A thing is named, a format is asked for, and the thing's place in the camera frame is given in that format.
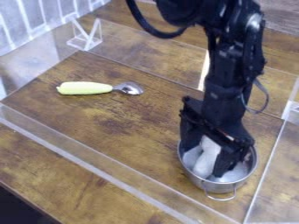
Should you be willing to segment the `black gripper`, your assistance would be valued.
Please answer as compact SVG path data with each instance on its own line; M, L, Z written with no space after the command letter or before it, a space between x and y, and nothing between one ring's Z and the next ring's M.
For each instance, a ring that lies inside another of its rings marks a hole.
M253 149L255 140L242 123L251 89L251 84L223 87L207 79L203 99L182 98L180 146L190 151L204 136L220 145L212 168L216 178L244 161Z

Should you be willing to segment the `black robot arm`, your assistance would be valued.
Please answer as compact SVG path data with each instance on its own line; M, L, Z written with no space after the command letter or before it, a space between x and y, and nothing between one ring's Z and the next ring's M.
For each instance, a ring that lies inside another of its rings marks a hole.
M208 37L210 71L200 100L186 96L180 146L190 151L208 138L219 146L208 174L222 177L244 159L255 140L242 118L253 86L267 63L265 14L254 0L156 0L163 19L182 28L200 25Z

